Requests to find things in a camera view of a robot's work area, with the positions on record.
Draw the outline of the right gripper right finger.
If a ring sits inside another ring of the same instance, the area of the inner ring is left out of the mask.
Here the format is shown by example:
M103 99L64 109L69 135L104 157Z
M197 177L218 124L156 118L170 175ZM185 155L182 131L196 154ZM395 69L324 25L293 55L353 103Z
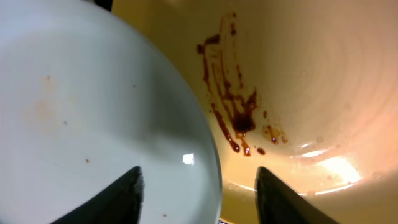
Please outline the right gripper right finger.
M265 167L257 168L256 207L260 224L337 224Z

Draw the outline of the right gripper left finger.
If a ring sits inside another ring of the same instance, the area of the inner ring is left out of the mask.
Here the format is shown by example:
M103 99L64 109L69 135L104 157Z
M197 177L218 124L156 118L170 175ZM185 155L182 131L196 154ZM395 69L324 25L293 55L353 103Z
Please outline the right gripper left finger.
M53 224L138 224L143 201L144 178L141 168L135 166Z

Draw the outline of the light blue plate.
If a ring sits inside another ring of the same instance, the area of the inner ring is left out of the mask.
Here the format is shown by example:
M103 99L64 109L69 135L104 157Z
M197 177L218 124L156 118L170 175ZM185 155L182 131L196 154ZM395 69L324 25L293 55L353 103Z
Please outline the light blue plate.
M216 223L210 127L167 57L85 1L1 2L1 222L51 223L129 169L141 223Z

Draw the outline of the yellow plate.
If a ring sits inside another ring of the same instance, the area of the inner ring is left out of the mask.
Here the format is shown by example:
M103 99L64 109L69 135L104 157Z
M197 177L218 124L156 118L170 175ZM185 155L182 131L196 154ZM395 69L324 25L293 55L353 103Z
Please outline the yellow plate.
M396 1L115 1L180 70L220 155L221 218L271 170L339 223L397 222Z

